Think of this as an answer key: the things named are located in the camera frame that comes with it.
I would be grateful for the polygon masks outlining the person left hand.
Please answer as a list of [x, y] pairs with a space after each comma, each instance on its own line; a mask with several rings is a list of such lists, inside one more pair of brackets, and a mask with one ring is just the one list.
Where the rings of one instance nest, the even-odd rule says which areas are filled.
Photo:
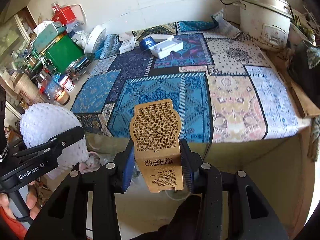
[[[35, 181], [32, 181], [28, 185], [28, 194], [26, 197], [26, 205], [30, 210], [30, 217], [31, 219], [35, 219], [35, 217], [38, 215], [40, 208], [37, 205], [37, 191], [35, 187]], [[8, 217], [10, 217], [13, 220], [16, 220], [13, 212], [11, 211], [9, 207], [9, 198], [6, 193], [1, 193], [1, 207], [5, 211]]]

